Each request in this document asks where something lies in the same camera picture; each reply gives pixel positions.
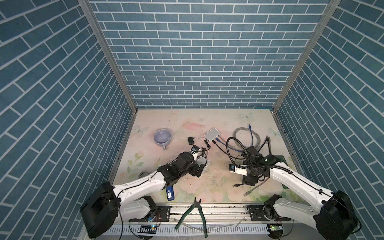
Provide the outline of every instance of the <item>green object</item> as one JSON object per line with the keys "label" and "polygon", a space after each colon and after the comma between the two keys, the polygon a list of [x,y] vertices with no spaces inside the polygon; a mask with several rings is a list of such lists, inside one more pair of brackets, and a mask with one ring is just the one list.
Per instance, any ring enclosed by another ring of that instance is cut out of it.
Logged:
{"label": "green object", "polygon": [[[283,155],[275,155],[278,159],[280,159],[283,163],[287,164],[285,157]],[[282,184],[284,189],[289,189],[286,185]]]}
{"label": "green object", "polygon": [[195,209],[195,207],[197,207],[197,209],[199,210],[199,213],[200,213],[200,217],[201,219],[203,220],[203,228],[204,228],[204,236],[205,238],[208,237],[208,233],[207,233],[207,222],[205,221],[205,217],[204,217],[204,213],[203,213],[203,209],[201,208],[201,199],[199,201],[196,200],[195,198],[195,202],[189,207],[189,209],[182,215],[182,217],[180,218],[179,222],[177,223],[175,229],[179,229],[181,223],[184,221],[184,219],[186,218],[186,216],[188,214],[190,214],[192,212],[192,210]]}

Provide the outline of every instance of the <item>blue usb drive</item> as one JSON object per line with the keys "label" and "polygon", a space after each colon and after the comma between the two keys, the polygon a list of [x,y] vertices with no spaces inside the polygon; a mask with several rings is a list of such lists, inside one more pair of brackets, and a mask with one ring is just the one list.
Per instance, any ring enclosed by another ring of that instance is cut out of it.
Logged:
{"label": "blue usb drive", "polygon": [[175,199],[175,194],[173,193],[173,186],[167,187],[167,199],[168,201],[172,201]]}

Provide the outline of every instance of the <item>pliers handle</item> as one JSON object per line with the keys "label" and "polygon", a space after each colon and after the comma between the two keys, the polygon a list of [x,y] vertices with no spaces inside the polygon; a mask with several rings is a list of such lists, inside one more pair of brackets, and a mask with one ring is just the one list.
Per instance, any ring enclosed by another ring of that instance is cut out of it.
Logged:
{"label": "pliers handle", "polygon": [[195,209],[195,207],[197,207],[197,209],[199,210],[199,214],[200,214],[200,217],[201,219],[203,220],[203,229],[204,229],[204,236],[207,238],[208,237],[208,232],[207,232],[207,222],[205,221],[205,217],[204,217],[204,213],[203,213],[203,209],[201,208],[201,199],[199,201],[196,200],[195,198],[195,202],[189,207],[189,209],[182,215],[182,217],[180,218],[179,222],[177,223],[175,229],[179,229],[181,223],[184,221],[184,219],[186,218],[186,216],[188,214],[190,214],[192,212],[192,210]]}

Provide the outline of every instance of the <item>brick wallpaper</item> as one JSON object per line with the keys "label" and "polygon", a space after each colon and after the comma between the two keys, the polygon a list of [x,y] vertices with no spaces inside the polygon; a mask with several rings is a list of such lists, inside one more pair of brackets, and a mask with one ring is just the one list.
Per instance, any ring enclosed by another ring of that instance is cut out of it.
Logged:
{"label": "brick wallpaper", "polygon": [[278,116],[307,176],[351,198],[384,239],[384,1],[342,0]]}
{"label": "brick wallpaper", "polygon": [[328,0],[91,3],[139,108],[271,108]]}
{"label": "brick wallpaper", "polygon": [[0,239],[73,239],[132,112],[76,0],[0,1]]}

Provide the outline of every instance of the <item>floral tabletop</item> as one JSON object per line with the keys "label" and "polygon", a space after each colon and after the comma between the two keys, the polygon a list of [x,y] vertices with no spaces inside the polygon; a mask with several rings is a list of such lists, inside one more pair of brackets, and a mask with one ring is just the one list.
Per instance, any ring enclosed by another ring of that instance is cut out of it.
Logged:
{"label": "floral tabletop", "polygon": [[[218,129],[223,139],[232,136],[233,131],[239,127],[248,127],[259,134],[261,141],[265,136],[271,137],[271,150],[274,155],[283,155],[288,166],[295,169],[288,150],[281,138],[272,114],[267,109],[186,109],[186,110],[139,110],[129,136],[127,146],[122,156],[114,184],[123,184],[136,180],[138,175],[155,171],[159,165],[175,159],[180,153],[190,151],[188,137],[203,137],[213,127]],[[167,150],[157,146],[153,141],[155,132],[159,129],[168,129],[172,139]],[[249,131],[239,131],[237,138],[245,145],[251,145]],[[206,147],[203,139],[194,139],[198,147]],[[221,152],[216,145],[210,143],[208,151],[209,165],[200,178],[185,175],[174,187],[175,200],[173,203],[192,202],[194,198],[202,198],[202,202],[249,202],[265,201],[273,194],[280,194],[288,200],[302,200],[294,192],[284,189],[282,184],[275,180],[268,180],[244,197],[244,193],[252,186],[242,185],[242,176],[228,171],[231,163],[228,156]],[[268,146],[260,151],[266,156]],[[239,153],[232,151],[232,156]],[[150,194],[155,202],[167,202],[166,191]]]}

